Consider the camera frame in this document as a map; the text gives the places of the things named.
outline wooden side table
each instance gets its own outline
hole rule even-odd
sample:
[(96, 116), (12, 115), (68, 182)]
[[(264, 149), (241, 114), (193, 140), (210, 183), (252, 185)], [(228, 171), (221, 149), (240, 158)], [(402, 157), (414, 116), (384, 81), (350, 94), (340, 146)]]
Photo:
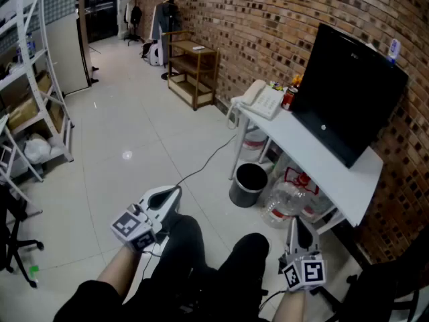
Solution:
[[(200, 46), (190, 40), (168, 42), (171, 47), (184, 51), (183, 55), (171, 56), (168, 47), (168, 88), (177, 94), (185, 103), (196, 111), (199, 107), (214, 103), (216, 92), (216, 78), (219, 63), (219, 49), (204, 48), (194, 50)], [(214, 66), (207, 64), (206, 57), (215, 56)], [(172, 68), (180, 71), (179, 75), (172, 76)], [(212, 73), (212, 85), (201, 83), (202, 74)]]

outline brick wall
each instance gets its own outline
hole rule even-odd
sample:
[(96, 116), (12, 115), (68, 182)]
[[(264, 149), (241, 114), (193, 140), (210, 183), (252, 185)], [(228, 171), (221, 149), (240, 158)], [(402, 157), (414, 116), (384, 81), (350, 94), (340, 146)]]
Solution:
[[(147, 0), (145, 15), (160, 0)], [(257, 78), (283, 84), (303, 74), (320, 22), (387, 54), (408, 89), (372, 146), (384, 169), (355, 239), (373, 262), (399, 256), (429, 218), (429, 27), (427, 0), (176, 0), (193, 39), (221, 49), (217, 97), (241, 95)], [(148, 34), (147, 24), (144, 34)]]

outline forearm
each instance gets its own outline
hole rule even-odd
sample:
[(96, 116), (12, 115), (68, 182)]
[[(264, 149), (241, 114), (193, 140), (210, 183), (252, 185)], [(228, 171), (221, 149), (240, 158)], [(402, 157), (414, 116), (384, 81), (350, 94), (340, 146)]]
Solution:
[(273, 322), (303, 322), (305, 300), (305, 291), (285, 293)]
[(133, 283), (140, 258), (141, 253), (133, 253), (127, 246), (123, 246), (97, 280), (112, 285), (124, 300)]

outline white tile floor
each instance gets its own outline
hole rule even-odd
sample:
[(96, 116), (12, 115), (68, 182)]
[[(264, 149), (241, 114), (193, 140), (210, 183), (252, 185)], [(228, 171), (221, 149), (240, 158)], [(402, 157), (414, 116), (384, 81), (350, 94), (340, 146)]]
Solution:
[[(44, 212), (23, 223), (20, 235), (36, 238), (45, 250), (22, 251), (27, 268), (40, 267), (34, 290), (17, 271), (0, 273), (0, 321), (51, 321), (77, 286), (95, 279), (115, 255), (120, 243), (109, 224), (150, 188), (175, 184), (199, 169), (233, 131), (214, 106), (194, 112), (168, 90), (160, 78), (165, 70), (139, 57), (139, 44), (110, 38), (91, 46), (100, 82), (70, 95), (66, 102), (76, 127), (72, 134), (74, 162), (54, 160), (43, 183), (27, 182), (23, 189)], [(236, 241), (257, 231), (271, 242), (263, 287), (270, 294), (284, 287), (277, 274), (284, 233), (266, 226), (256, 208), (240, 209), (228, 198), (228, 169), (233, 144), (222, 149), (204, 171), (182, 185), (181, 213), (199, 222), (206, 259), (218, 268)], [(122, 154), (131, 151), (125, 160)], [(328, 288), (344, 296), (345, 278), (359, 266), (330, 233), (322, 238), (328, 259)], [(137, 289), (144, 256), (130, 295)], [(145, 276), (157, 263), (153, 258)], [(271, 319), (279, 299), (262, 312)], [(320, 297), (308, 297), (307, 321), (324, 321), (331, 312)]]

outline black trash can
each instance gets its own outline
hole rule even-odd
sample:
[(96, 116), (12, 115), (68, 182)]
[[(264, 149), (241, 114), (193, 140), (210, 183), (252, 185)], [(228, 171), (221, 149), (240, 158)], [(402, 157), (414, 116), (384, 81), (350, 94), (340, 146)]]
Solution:
[(242, 164), (233, 179), (229, 198), (238, 207), (251, 207), (267, 182), (267, 173), (257, 164)]

